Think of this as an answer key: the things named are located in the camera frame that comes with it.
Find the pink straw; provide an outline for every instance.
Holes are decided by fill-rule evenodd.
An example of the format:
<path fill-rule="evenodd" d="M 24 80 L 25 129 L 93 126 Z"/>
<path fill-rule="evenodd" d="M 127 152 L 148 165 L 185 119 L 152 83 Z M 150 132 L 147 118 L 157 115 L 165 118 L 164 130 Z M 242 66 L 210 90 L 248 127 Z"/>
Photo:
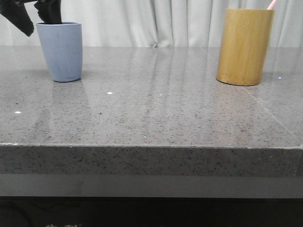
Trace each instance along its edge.
<path fill-rule="evenodd" d="M 267 9 L 273 9 L 278 0 L 273 0 Z"/>

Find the countertop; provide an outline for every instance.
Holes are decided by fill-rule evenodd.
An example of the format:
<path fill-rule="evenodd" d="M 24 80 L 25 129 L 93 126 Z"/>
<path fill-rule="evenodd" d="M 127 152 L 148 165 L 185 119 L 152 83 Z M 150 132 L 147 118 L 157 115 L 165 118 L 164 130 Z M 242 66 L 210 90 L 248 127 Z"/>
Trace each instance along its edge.
<path fill-rule="evenodd" d="M 219 48 L 85 47 L 81 80 L 58 83 L 40 47 L 0 46 L 3 179 L 290 177 L 301 183 L 303 49 L 269 49 L 261 83 L 250 87 L 217 81 L 218 56 Z"/>

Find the white curtain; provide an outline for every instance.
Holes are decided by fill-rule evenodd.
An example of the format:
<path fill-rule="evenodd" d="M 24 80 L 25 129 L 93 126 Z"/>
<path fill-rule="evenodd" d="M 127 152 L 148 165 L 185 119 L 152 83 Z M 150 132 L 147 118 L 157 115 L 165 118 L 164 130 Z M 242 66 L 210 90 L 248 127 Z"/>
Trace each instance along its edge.
<path fill-rule="evenodd" d="M 226 8 L 266 9 L 271 0 L 62 0 L 64 21 L 81 22 L 84 46 L 219 47 Z M 41 22 L 34 3 L 27 11 Z M 280 0 L 271 47 L 301 47 L 303 0 Z M 0 15 L 0 45 L 39 45 Z"/>

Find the speckled stone surface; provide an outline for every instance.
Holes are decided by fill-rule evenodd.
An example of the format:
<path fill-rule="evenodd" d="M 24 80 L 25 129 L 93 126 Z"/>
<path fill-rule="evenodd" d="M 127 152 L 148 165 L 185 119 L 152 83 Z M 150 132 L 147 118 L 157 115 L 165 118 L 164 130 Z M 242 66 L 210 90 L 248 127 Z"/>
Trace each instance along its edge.
<path fill-rule="evenodd" d="M 296 176 L 302 50 L 269 50 L 254 87 L 216 81 L 218 52 L 84 48 L 58 83 L 40 47 L 0 46 L 0 173 Z"/>

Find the wooden cup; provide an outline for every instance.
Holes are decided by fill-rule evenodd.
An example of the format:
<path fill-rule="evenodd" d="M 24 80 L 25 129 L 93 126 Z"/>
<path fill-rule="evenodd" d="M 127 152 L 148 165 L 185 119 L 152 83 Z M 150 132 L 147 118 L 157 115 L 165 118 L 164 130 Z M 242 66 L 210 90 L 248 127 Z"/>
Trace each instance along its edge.
<path fill-rule="evenodd" d="M 233 85 L 260 83 L 274 10 L 227 9 L 217 80 Z"/>

